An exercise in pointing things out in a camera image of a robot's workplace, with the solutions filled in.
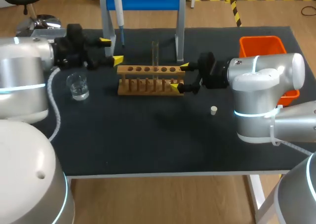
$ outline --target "wooden floor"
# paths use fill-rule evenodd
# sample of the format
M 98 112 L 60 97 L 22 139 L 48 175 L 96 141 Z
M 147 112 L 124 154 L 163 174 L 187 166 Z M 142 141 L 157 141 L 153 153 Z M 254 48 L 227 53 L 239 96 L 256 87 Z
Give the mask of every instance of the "wooden floor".
M 307 1 L 239 1 L 243 26 L 290 26 L 316 73 L 316 16 L 304 17 Z M 41 0 L 38 14 L 59 17 L 64 26 L 80 23 L 100 29 L 99 2 L 88 0 Z M 0 37 L 14 36 L 24 18 L 22 7 L 0 9 L 6 23 Z M 124 12 L 126 28 L 171 28 L 175 12 Z M 187 8 L 186 27 L 235 27 L 231 6 L 223 2 L 196 2 Z M 261 176 L 267 196 L 278 176 Z M 75 224 L 252 224 L 253 208 L 242 176 L 81 179 L 73 186 Z

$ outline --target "black table surface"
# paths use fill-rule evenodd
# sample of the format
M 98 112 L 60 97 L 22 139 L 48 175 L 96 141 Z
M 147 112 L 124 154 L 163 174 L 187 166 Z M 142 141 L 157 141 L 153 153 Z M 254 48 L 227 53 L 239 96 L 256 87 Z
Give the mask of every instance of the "black table surface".
M 85 33 L 102 36 L 101 30 Z M 201 52 L 208 51 L 217 60 L 238 57 L 240 37 L 256 35 L 276 35 L 287 52 L 302 53 L 289 27 L 186 29 L 184 61 L 196 61 Z M 155 40 L 159 40 L 159 64 L 175 65 L 173 29 L 126 29 L 126 46 L 120 47 L 118 35 L 115 55 L 123 54 L 126 65 L 151 65 Z M 98 59 L 103 52 L 92 50 L 90 55 Z M 316 99 L 315 78 L 305 64 L 305 83 L 292 104 Z M 183 97 L 118 96 L 116 69 L 100 68 L 86 72 L 90 95 L 78 102 L 66 87 L 66 77 L 73 72 L 62 71 L 53 81 L 61 129 L 52 145 L 68 176 L 290 170 L 306 158 L 284 145 L 241 141 L 230 88 L 202 88 L 197 95 Z M 196 75 L 186 73 L 185 82 L 192 82 Z M 215 116 L 209 112 L 213 105 L 218 107 Z M 52 109 L 35 124 L 48 137 L 55 125 Z M 316 151 L 313 143 L 296 144 Z

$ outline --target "orange plastic bin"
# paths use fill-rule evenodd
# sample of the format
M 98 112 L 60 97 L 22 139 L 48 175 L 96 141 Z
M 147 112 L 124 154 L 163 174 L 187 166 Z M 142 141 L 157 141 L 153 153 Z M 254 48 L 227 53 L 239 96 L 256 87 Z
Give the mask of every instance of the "orange plastic bin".
M 277 36 L 251 36 L 239 40 L 239 57 L 255 57 L 257 55 L 286 53 L 281 39 Z M 288 106 L 292 100 L 300 96 L 299 90 L 286 92 L 277 104 Z

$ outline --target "black stool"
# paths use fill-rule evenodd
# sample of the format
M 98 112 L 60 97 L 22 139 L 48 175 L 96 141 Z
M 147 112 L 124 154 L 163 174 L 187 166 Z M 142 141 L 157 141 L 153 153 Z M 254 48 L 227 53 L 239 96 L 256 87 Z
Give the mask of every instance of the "black stool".
M 52 15 L 37 15 L 33 7 L 33 3 L 39 0 L 5 0 L 13 5 L 23 5 L 24 14 L 30 14 L 30 17 L 21 22 L 17 26 L 17 34 L 24 30 L 34 30 L 34 29 L 59 29 L 61 28 L 61 23 L 58 18 Z

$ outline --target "white cap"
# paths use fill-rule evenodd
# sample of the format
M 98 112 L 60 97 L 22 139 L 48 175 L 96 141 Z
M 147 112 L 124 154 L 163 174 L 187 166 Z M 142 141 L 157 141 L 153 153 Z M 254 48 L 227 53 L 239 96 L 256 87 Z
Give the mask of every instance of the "white cap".
M 212 106 L 211 107 L 211 115 L 215 115 L 217 111 L 217 107 L 216 106 Z

